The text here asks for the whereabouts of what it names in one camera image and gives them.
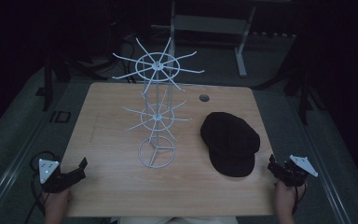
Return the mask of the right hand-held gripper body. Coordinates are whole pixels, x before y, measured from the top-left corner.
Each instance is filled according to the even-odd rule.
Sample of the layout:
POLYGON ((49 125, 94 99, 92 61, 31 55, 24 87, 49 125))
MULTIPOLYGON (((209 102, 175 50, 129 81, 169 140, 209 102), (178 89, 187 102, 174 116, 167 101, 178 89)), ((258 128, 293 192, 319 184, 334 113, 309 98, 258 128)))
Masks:
POLYGON ((276 163, 276 178, 280 179, 286 187, 300 187, 305 183, 308 175, 317 177, 319 174, 307 157, 289 156, 284 166, 276 163))

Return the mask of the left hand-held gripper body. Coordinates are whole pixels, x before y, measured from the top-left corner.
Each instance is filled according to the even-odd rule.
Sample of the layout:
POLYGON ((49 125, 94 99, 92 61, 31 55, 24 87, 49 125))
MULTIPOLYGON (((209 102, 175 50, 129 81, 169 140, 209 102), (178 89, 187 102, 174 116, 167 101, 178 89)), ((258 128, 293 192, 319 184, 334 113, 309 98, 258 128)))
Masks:
POLYGON ((40 159, 38 168, 42 190, 47 193, 61 192, 86 177, 84 170, 81 171, 78 167, 67 174, 62 173, 61 164, 58 161, 40 159))

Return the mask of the black cap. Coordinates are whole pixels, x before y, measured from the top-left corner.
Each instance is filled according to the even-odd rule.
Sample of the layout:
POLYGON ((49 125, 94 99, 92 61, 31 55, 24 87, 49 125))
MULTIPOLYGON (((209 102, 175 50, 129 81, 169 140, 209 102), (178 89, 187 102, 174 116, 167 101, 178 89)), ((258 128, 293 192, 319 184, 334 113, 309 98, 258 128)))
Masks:
POLYGON ((226 112, 212 112, 203 121, 200 136, 218 173, 246 177, 254 170, 260 136, 244 119, 226 112))

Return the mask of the white wire hat rack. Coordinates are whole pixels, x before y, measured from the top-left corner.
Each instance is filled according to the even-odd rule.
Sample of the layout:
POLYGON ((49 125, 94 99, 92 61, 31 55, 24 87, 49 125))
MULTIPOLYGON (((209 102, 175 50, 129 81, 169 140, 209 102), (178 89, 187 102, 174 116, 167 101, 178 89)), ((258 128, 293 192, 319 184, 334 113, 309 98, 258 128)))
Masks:
POLYGON ((144 127, 149 131, 146 139, 138 147, 138 159, 148 168, 159 169, 168 166, 174 160, 176 153, 176 137, 171 128, 176 121, 189 121, 175 115, 175 110, 186 103, 175 104, 173 102, 174 90, 184 91, 175 81, 181 73, 201 74, 203 70, 183 68, 181 60, 190 58, 196 51, 175 57, 169 53, 172 41, 169 38, 163 51, 149 51, 136 38, 137 45, 142 49, 143 55, 138 59, 114 56, 125 62, 134 63, 134 71, 113 79, 139 77, 144 87, 141 97, 145 103, 142 109, 124 107, 128 112, 137 114, 139 122, 128 128, 128 131, 138 127, 144 127))

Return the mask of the person's left hand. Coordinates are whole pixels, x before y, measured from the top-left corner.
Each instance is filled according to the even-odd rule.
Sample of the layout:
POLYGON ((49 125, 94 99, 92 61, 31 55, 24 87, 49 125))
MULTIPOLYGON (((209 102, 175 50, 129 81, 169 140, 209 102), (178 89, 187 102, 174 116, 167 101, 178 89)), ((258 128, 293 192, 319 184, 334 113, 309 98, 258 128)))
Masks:
POLYGON ((45 224, 62 224, 68 203, 71 200, 71 190, 65 189, 59 193, 42 193, 45 208, 45 224))

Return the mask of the person's right hand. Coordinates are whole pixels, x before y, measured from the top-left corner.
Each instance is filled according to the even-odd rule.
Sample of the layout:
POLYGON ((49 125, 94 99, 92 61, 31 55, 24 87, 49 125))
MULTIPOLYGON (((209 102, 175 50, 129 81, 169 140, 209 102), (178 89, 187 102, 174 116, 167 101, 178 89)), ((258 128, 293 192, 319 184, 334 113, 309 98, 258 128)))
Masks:
POLYGON ((286 187, 278 179, 275 187, 274 208, 279 224, 295 224, 293 209, 305 194, 307 184, 300 187, 286 187))

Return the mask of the black floor plate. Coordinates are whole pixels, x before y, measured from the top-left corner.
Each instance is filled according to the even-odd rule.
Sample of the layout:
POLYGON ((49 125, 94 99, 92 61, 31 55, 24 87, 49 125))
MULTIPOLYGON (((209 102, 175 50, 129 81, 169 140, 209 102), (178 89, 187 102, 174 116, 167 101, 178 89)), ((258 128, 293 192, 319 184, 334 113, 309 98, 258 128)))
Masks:
POLYGON ((54 111, 49 119, 50 123, 67 123, 72 117, 71 112, 54 111))

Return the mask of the black metal stand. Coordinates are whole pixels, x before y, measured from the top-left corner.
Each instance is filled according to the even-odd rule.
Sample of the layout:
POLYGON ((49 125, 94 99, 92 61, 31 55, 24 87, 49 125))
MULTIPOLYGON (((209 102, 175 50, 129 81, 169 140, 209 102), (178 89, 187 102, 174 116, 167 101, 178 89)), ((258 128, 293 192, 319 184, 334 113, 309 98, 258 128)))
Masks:
POLYGON ((59 82, 69 82, 71 79, 69 66, 74 67, 87 77, 97 80, 106 80, 106 77, 95 74, 85 65, 71 59, 68 55, 60 51, 48 51, 44 59, 44 86, 39 88, 36 92, 37 96, 44 97, 44 111, 48 110, 53 100, 53 76, 56 76, 59 82))
POLYGON ((261 91, 287 79, 283 93, 286 96, 295 96, 300 91, 298 115, 304 125, 308 124, 307 111, 311 110, 309 96, 313 98, 317 106, 324 108, 324 103, 310 84, 315 52, 316 48, 310 40, 305 36, 298 36, 283 59, 277 74, 270 80, 252 87, 252 90, 261 91))

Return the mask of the white metal stand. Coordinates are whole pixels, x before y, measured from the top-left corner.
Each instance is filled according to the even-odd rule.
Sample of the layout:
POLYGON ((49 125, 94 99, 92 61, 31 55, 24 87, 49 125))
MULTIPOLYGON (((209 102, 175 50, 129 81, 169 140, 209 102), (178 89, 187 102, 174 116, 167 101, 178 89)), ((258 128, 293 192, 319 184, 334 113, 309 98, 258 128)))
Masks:
POLYGON ((243 57, 248 37, 262 22, 282 25, 280 15, 291 0, 149 0, 149 23, 168 30, 167 53, 176 53, 177 35, 201 35, 207 44, 222 45, 230 37, 240 77, 247 77, 243 57))

